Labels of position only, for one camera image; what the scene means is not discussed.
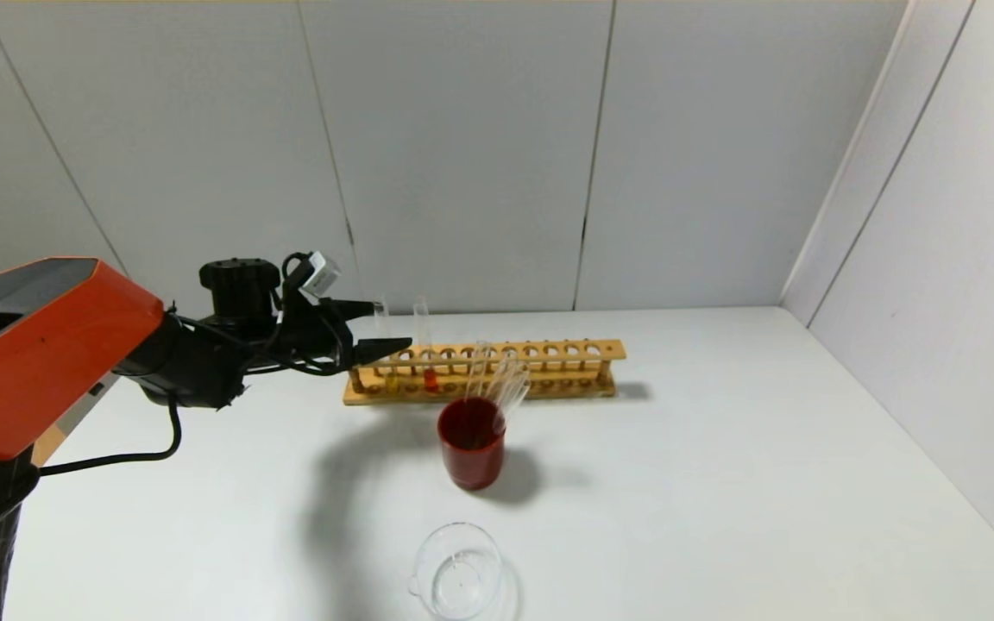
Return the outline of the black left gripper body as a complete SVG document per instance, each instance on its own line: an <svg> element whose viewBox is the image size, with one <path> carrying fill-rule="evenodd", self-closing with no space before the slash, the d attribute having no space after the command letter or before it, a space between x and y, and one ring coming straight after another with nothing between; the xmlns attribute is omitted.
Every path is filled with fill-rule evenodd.
<svg viewBox="0 0 994 621"><path fill-rule="evenodd" d="M337 374L355 362L352 334L329 299L315 304L306 296L285 296L279 314L279 355L304 363L312 374Z"/></svg>

